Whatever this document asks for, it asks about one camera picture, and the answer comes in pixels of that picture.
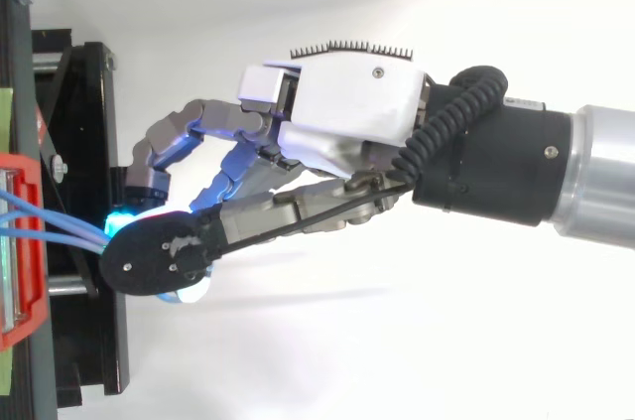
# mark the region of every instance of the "black cable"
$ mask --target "black cable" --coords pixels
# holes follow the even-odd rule
[[[500,107],[507,90],[505,75],[488,66],[464,70],[449,84],[465,91],[413,132],[393,160],[395,170],[388,172],[389,179],[413,187],[443,147],[480,117]]]
[[[353,210],[361,205],[377,202],[378,200],[385,199],[387,197],[397,197],[405,194],[406,192],[409,192],[411,189],[412,187],[408,187],[407,185],[400,185],[398,187],[392,187],[390,189],[384,189],[379,192],[365,195],[363,197],[360,197],[359,199],[345,202],[341,205],[338,205],[337,207],[333,207],[332,209],[323,211],[322,213],[314,214],[313,216],[309,216],[308,218],[296,221],[295,223],[286,224],[279,228],[270,229],[269,231],[265,231],[264,233],[256,234],[254,236],[241,239],[240,241],[230,243],[224,248],[221,248],[220,254],[225,255],[228,253],[232,253],[234,251],[238,251],[239,249],[246,248],[254,244],[264,243],[265,241],[277,238],[278,236],[284,236],[285,234],[293,233],[294,231],[300,231],[313,224],[320,223],[329,218],[344,213],[345,211]]]

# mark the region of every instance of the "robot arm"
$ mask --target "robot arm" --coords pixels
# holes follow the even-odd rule
[[[240,105],[196,100],[152,126],[127,172],[136,210],[165,201],[167,167],[203,135],[237,144],[193,213],[141,219],[113,238],[104,279],[128,294],[180,290],[223,254],[366,222],[410,190],[428,207],[635,245],[635,114],[571,116],[505,98],[507,80],[493,68],[435,84],[411,58],[365,43],[292,52],[247,69]],[[303,170],[332,180],[270,193]]]

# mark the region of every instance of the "white background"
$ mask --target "white background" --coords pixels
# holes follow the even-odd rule
[[[413,48],[446,81],[495,65],[509,94],[635,109],[634,0],[36,0],[35,27],[117,54],[120,163],[243,68],[331,38]],[[173,201],[228,143],[173,170]],[[635,257],[536,229],[414,207],[217,263],[198,304],[130,299],[132,381],[84,389],[75,419],[635,417]]]

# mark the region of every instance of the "red plastic clip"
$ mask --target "red plastic clip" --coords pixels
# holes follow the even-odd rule
[[[42,207],[42,179],[40,162],[22,155],[0,153],[0,176],[10,178],[11,193],[21,199]],[[44,223],[34,216],[16,219],[16,228],[43,230]],[[0,286],[0,350],[14,346],[33,333],[48,315],[47,280],[44,242],[27,238],[4,238],[10,240],[3,246],[0,258],[11,263],[12,293],[7,293],[6,284]],[[11,304],[4,302],[13,296]],[[13,305],[13,317],[8,306]]]

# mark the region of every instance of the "black disc-shaped tool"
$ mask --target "black disc-shaped tool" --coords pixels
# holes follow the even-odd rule
[[[224,244],[217,216],[175,211],[123,227],[106,246],[99,269],[115,291],[169,293],[200,281]]]

